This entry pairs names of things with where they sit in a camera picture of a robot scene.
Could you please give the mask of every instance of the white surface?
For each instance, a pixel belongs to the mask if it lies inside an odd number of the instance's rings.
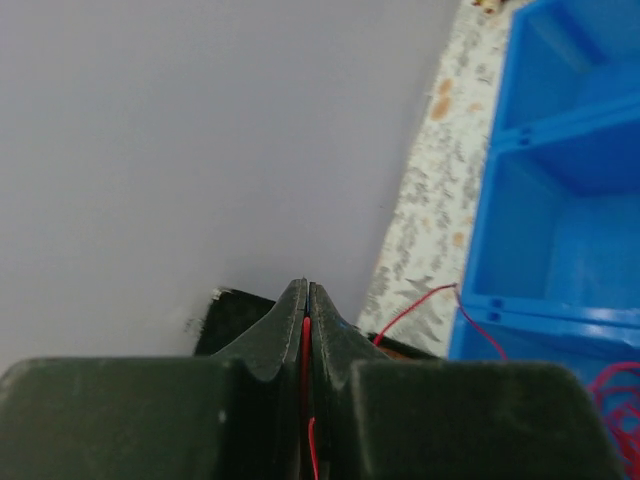
[[[187,353],[221,284],[355,319],[457,5],[3,2],[0,370]]]

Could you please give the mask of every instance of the storage bin compartment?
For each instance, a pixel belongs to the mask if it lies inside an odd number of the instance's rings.
[[[562,365],[585,386],[612,363],[640,358],[640,330],[637,329],[587,325],[558,318],[496,315],[482,309],[467,309],[467,313],[500,344],[509,360]],[[500,356],[458,313],[449,359],[500,360]]]
[[[637,118],[490,155],[465,305],[640,326]]]
[[[538,0],[515,14],[494,138],[616,101],[640,102],[640,0]]]

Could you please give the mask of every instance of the red wire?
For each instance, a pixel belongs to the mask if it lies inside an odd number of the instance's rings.
[[[313,478],[318,480],[318,457],[316,456],[316,439],[314,436],[314,426],[316,424],[316,417],[309,419],[309,449],[311,450],[311,465],[313,465]]]
[[[407,308],[406,310],[403,310],[396,318],[394,318],[393,320],[391,320],[386,327],[384,327],[380,333],[376,336],[376,338],[374,338],[373,340],[373,344],[376,346],[380,345],[380,342],[382,341],[382,339],[384,338],[384,334],[387,333],[389,331],[389,329],[391,327],[393,327],[396,323],[398,323],[403,317],[405,317],[406,315],[408,315],[409,313],[413,312],[416,308],[418,308],[420,305],[422,305],[424,302],[426,302],[432,295],[434,295],[435,293],[438,293],[442,290],[446,290],[448,288],[453,288],[455,289],[458,286],[457,283],[451,283],[449,285],[443,285],[441,287],[437,287],[434,288],[433,290],[431,290],[429,293],[427,293],[426,295],[423,295],[417,302],[415,302],[413,305],[411,305],[409,308]],[[460,308],[460,312],[462,313],[462,315],[464,316],[464,318],[466,318],[468,320],[468,322],[471,324],[471,326],[473,328],[475,328],[484,338],[486,338],[489,343],[491,343],[491,345],[493,345],[493,347],[497,350],[497,352],[500,354],[500,358],[502,358],[502,360],[508,360],[509,358],[507,357],[507,354],[505,353],[504,349],[500,346],[500,344],[498,342],[496,342],[493,337],[491,337],[491,335],[489,335],[482,327],[480,327],[480,325],[478,325],[470,316],[469,314],[465,311],[464,307],[462,306],[462,302],[460,301],[460,295],[458,294],[458,292],[455,292],[456,294],[456,300],[458,301],[458,307]]]
[[[302,321],[302,348],[300,359],[300,425],[303,426],[309,415],[309,364],[311,363],[311,318]],[[309,420],[307,435],[309,436],[309,450],[314,480],[318,480],[318,458],[316,456],[316,442],[314,437],[315,417]]]
[[[438,288],[434,288],[433,290],[431,290],[429,293],[425,294],[422,296],[422,298],[420,298],[417,302],[415,302],[413,305],[411,305],[409,308],[407,308],[406,310],[404,310],[403,312],[401,312],[396,318],[394,318],[393,320],[391,320],[386,327],[384,327],[380,333],[378,334],[378,336],[376,336],[376,338],[373,339],[373,344],[377,347],[380,345],[380,342],[382,341],[382,339],[384,338],[384,334],[387,333],[389,331],[389,329],[391,327],[393,327],[396,323],[398,323],[403,317],[405,317],[406,315],[408,315],[409,313],[413,312],[416,308],[418,308],[420,305],[422,305],[424,302],[426,302],[432,295],[440,292],[441,290],[446,290],[447,288],[455,288],[457,286],[456,283],[452,283],[450,285],[443,285],[441,287]]]
[[[484,338],[486,338],[491,345],[493,345],[493,348],[495,348],[496,351],[500,354],[500,358],[502,360],[504,361],[509,360],[509,357],[507,357],[507,354],[505,353],[503,348],[500,346],[500,344],[496,342],[496,340],[491,335],[489,335],[480,325],[478,325],[473,320],[473,318],[471,318],[471,316],[466,312],[466,310],[462,306],[462,302],[460,301],[460,294],[458,292],[456,292],[456,300],[458,301],[458,308],[460,309],[460,313],[462,313],[464,318],[467,319],[467,321],[471,324],[471,326],[475,328]]]
[[[611,431],[611,435],[618,443],[618,450],[622,456],[624,470],[630,480],[640,479],[640,428],[637,422],[640,421],[640,411],[634,406],[640,400],[640,386],[636,387],[608,387],[604,386],[619,373],[631,373],[638,376],[640,369],[639,362],[621,362],[609,365],[590,385],[589,390],[598,408],[603,411],[604,401],[612,395],[621,393],[631,394],[631,400],[617,405],[606,415],[603,413],[606,426]],[[626,419],[634,418],[635,427],[628,432],[623,427]]]
[[[311,360],[311,319],[302,321],[302,350],[300,358],[300,426],[309,418],[309,362]]]

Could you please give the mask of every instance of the black plastic part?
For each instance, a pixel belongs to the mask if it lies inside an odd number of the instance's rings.
[[[255,325],[276,302],[240,290],[223,290],[213,299],[194,355],[213,355]]]
[[[297,478],[305,281],[211,358],[32,360],[0,381],[0,478]]]
[[[550,365],[393,361],[292,282],[211,357],[32,360],[0,380],[0,480],[621,479],[586,392]]]
[[[383,360],[389,357],[344,320],[324,287],[309,285],[313,332],[313,405],[316,417],[316,449],[320,470],[329,478],[359,477],[356,432],[353,430],[353,399],[347,385],[351,365],[357,360]]]
[[[357,362],[348,391],[349,476],[331,478],[622,478],[587,393],[560,367]]]

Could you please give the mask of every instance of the blue plastic tray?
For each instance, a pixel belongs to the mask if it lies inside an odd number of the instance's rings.
[[[639,0],[538,0],[515,14],[493,144],[638,103]]]
[[[491,150],[462,301],[640,327],[640,108]]]
[[[502,346],[510,360],[541,360],[563,365],[584,385],[590,384],[613,362],[640,358],[640,330],[635,328],[477,308],[466,310]],[[500,360],[500,357],[487,339],[458,313],[449,359]]]

